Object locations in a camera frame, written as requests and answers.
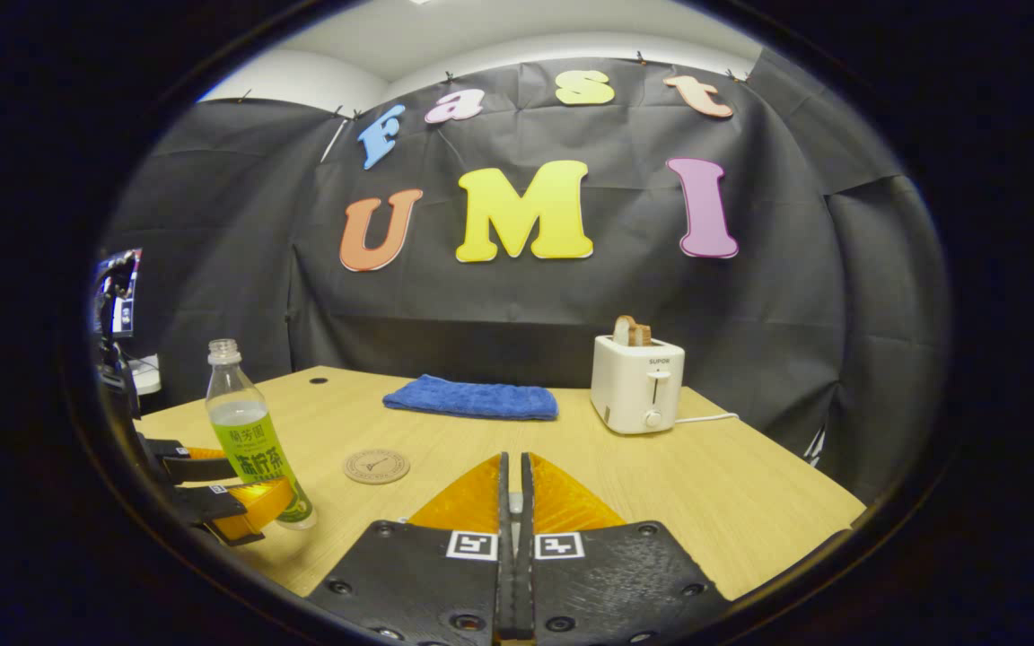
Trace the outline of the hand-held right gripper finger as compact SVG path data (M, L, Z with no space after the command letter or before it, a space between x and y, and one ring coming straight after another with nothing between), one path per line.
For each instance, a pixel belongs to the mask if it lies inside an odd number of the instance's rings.
M410 519L375 520L307 599L390 646L499 646L512 599L509 466L499 453Z
M730 608L663 523L627 522L530 451L521 485L517 616L534 646L672 646Z

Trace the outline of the green label water bottle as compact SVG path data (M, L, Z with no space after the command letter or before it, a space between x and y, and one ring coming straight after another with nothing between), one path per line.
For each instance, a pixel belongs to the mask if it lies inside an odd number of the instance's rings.
M263 394L242 370L237 343L215 339L208 351L212 376L206 386L206 416L234 474L246 484L286 478L293 498L276 515L276 522L290 530L308 530L316 524L316 510L294 474Z

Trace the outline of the round wooden coaster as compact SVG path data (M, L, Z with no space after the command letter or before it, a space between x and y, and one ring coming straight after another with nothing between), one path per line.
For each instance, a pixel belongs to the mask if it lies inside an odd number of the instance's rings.
M361 485L387 485L409 474L410 462L396 450L370 449L349 454L342 473Z

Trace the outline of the white side table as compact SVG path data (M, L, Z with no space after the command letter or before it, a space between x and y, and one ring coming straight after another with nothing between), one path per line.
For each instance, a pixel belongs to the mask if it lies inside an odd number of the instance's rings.
M136 357L127 361L131 369L133 384L138 396L148 396L160 392L162 389L162 374L160 371L159 355L152 353L146 357Z

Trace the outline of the computer monitor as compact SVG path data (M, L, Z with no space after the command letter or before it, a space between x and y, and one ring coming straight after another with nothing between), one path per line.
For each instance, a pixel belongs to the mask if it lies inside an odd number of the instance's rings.
M103 332L115 338L133 335L141 255L143 249L136 247L111 254L98 264L91 307L92 335L101 336Z

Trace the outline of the blue towel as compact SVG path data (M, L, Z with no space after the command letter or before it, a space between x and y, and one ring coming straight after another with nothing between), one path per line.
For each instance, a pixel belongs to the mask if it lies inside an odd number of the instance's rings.
M389 409L476 420L551 421L559 414L556 397L540 386L460 383L420 376L382 398Z

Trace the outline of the white toaster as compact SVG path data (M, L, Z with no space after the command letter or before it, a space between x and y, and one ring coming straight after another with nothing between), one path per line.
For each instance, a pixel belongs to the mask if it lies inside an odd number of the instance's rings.
M671 430L685 384L685 348L664 342L624 346L596 336L590 398L595 412L620 436Z

